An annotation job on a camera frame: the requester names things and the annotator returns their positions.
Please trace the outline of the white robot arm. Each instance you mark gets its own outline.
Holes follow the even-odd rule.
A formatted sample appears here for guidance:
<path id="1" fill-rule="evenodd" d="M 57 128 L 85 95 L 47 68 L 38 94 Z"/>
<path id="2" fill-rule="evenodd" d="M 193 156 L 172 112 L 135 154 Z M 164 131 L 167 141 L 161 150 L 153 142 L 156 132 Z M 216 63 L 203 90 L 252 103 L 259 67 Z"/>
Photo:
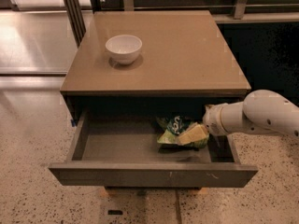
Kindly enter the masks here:
<path id="1" fill-rule="evenodd" d="M 280 94 L 253 91 L 242 102 L 207 105 L 203 124 L 193 124 L 177 141 L 187 145 L 201 141 L 208 134 L 225 136 L 231 133 L 282 133 L 299 138 L 299 107 Z"/>

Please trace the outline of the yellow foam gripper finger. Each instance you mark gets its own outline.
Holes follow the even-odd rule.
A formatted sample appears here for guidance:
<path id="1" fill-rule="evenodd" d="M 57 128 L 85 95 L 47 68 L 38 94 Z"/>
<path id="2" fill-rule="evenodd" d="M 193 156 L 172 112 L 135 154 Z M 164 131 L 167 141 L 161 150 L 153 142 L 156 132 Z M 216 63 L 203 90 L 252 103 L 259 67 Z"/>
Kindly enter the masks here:
<path id="1" fill-rule="evenodd" d="M 186 131 L 178 136 L 180 145 L 187 145 L 208 139 L 208 131 L 203 124 L 194 123 Z"/>

